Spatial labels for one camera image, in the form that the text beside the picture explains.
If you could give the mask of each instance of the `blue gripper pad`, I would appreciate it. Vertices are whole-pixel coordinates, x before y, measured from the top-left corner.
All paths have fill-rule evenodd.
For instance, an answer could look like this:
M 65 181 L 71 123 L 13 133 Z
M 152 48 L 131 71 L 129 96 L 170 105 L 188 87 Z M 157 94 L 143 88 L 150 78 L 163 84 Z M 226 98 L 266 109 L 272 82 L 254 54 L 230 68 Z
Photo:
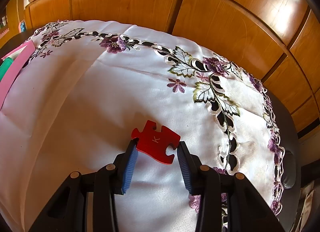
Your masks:
M 184 185 L 186 189 L 189 191 L 189 193 L 191 194 L 191 171 L 188 167 L 188 163 L 181 146 L 179 146 L 177 149 L 177 156 L 178 156 L 178 161 L 179 161 Z
M 129 189 L 129 187 L 130 187 L 130 183 L 131 183 L 134 167 L 136 165 L 137 157 L 138 157 L 138 151 L 137 151 L 136 147 L 134 147 L 131 152 L 131 155 L 129 157 L 127 167 L 125 168 L 125 171 L 123 174 L 123 182 L 122 182 L 123 193 L 125 193 L 127 191 L 127 189 Z

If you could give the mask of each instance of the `white tablecloth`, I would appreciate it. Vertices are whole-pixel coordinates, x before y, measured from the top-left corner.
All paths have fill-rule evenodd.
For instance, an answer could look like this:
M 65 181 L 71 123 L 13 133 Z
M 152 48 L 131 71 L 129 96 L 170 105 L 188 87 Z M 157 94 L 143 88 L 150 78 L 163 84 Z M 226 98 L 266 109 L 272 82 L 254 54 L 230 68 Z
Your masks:
M 28 231 L 71 172 L 113 162 L 147 120 L 178 133 L 203 164 L 244 173 L 281 210 L 284 149 L 266 90 L 244 69 L 190 40 L 117 22 L 55 22 L 31 39 L 36 52 L 0 111 L 0 211 L 14 232 Z M 195 230 L 176 156 L 164 165 L 139 153 L 116 209 L 121 232 Z

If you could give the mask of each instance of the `pink tray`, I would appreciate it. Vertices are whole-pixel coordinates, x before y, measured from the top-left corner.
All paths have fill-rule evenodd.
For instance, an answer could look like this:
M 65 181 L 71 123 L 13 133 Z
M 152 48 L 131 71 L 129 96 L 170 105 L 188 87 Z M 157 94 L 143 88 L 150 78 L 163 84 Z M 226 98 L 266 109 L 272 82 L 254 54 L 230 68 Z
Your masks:
M 0 81 L 0 110 L 2 108 L 2 105 L 4 103 L 5 97 L 7 96 L 14 80 L 18 76 L 20 70 L 22 69 L 23 65 L 26 63 L 26 61 L 30 58 L 30 56 L 33 54 L 33 52 L 36 50 L 33 41 L 30 40 L 13 51 L 9 52 L 6 56 L 2 58 L 5 59 L 7 57 L 10 57 L 11 54 L 16 52 L 17 50 L 25 47 L 20 54 L 16 57 L 16 59 L 13 61 L 7 72 L 4 74 L 2 80 Z

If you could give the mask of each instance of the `round metal pivot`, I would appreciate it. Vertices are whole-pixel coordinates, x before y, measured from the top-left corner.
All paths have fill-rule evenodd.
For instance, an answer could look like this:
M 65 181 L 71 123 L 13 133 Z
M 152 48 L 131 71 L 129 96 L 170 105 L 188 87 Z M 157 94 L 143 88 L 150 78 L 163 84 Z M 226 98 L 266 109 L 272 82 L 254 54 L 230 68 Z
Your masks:
M 70 177 L 71 177 L 72 179 L 78 178 L 78 177 L 79 177 L 79 172 L 77 172 L 77 171 L 72 172 L 72 173 L 70 174 Z
M 116 166 L 113 164 L 113 163 L 110 163 L 110 164 L 108 164 L 107 166 L 106 166 L 106 169 L 108 170 L 108 171 L 112 171 L 112 170 L 114 170 L 116 168 Z
M 240 172 L 236 173 L 236 178 L 237 179 L 244 179 L 244 175 Z
M 210 169 L 210 167 L 208 165 L 203 164 L 200 166 L 201 171 L 208 171 L 209 169 Z

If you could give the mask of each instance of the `puzzle piece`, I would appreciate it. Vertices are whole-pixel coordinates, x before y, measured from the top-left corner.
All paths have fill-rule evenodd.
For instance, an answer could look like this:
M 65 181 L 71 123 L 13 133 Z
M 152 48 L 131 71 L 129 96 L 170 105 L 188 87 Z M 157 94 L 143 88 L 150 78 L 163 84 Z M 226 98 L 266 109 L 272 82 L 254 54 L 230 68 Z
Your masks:
M 176 134 L 164 125 L 161 132 L 156 131 L 156 123 L 148 120 L 142 133 L 137 128 L 132 131 L 131 138 L 139 138 L 137 150 L 143 152 L 160 163 L 172 164 L 174 155 L 166 155 L 169 144 L 176 149 L 180 142 L 180 135 Z

